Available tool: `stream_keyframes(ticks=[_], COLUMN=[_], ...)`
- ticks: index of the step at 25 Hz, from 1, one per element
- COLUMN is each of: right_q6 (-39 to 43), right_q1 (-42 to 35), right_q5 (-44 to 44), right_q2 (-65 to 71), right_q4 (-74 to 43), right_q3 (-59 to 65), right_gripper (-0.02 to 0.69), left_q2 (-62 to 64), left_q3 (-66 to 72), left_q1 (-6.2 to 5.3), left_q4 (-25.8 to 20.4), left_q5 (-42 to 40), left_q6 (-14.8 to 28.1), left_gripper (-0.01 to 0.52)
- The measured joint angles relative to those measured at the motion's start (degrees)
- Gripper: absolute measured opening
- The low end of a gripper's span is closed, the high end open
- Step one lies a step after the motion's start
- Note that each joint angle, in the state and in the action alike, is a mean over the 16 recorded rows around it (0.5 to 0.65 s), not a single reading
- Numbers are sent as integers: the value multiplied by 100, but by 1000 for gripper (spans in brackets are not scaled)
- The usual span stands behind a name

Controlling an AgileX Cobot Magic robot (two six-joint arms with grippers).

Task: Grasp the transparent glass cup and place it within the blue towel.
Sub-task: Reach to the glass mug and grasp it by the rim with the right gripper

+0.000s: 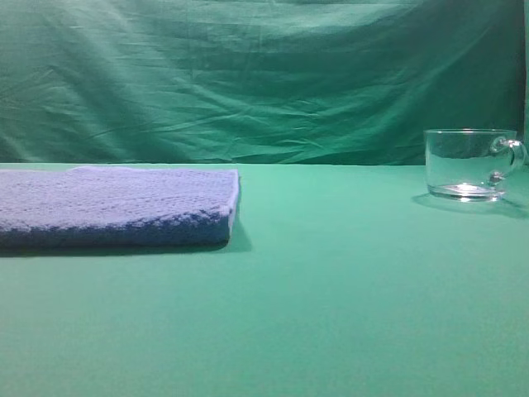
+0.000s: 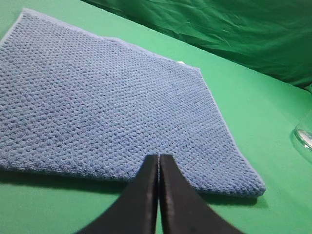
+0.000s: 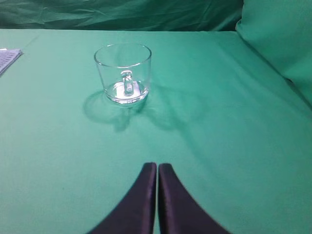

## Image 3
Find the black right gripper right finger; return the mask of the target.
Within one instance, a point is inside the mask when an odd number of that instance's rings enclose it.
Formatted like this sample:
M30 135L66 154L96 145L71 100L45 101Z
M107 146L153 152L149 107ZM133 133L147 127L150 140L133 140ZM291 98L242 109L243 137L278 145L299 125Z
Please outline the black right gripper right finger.
M158 219L162 234L227 234L185 189L170 163L158 167Z

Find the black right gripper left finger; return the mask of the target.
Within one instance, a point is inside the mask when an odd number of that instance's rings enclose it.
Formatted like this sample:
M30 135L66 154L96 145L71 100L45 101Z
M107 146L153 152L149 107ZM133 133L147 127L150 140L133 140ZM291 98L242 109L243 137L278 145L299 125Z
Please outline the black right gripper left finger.
M144 163L135 182L90 234L152 234L156 210L156 163Z

